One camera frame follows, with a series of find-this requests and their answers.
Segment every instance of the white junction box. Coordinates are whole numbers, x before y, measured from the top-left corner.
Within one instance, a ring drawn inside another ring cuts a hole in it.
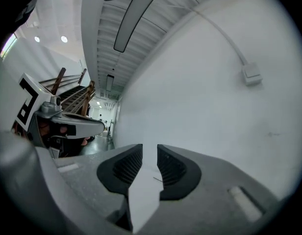
[[[242,67],[242,73],[247,86],[261,83],[262,76],[256,63],[250,63]]]

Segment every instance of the wooden post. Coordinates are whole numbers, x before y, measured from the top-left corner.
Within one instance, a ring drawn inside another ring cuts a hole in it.
[[[82,79],[83,79],[83,77],[84,77],[86,71],[87,71],[87,69],[84,69],[84,70],[83,70],[83,72],[82,72],[82,74],[81,74],[81,76],[80,76],[80,79],[78,80],[78,84],[81,84]]]
[[[94,81],[90,81],[89,87],[87,89],[87,94],[85,95],[85,99],[84,99],[82,109],[81,109],[82,116],[85,116],[87,114],[88,104],[90,101],[90,96],[92,94],[93,88],[94,88]]]
[[[57,79],[55,80],[55,83],[54,83],[54,85],[53,85],[53,88],[51,89],[51,93],[52,93],[53,95],[56,94],[57,89],[58,89],[58,86],[59,86],[59,84],[60,84],[61,81],[62,81],[62,78],[63,78],[63,76],[64,76],[65,71],[66,71],[66,69],[65,69],[65,68],[62,68],[61,71],[59,72],[59,74],[58,74],[58,76],[57,76]]]

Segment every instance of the electrical box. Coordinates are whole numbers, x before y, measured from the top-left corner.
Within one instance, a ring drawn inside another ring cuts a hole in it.
[[[247,86],[259,84],[263,79],[256,63],[244,65],[242,73]]]

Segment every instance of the floor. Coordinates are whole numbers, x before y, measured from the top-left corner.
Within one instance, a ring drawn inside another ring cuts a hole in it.
[[[107,142],[106,138],[96,136],[93,141],[88,142],[88,144],[81,149],[80,155],[95,154],[102,151],[112,150],[114,148],[112,141]]]

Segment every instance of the recessed ceiling light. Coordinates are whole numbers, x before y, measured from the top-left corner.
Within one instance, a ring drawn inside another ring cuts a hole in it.
[[[67,43],[67,41],[68,41],[67,37],[65,37],[65,36],[61,36],[61,40],[62,40],[64,43]]]

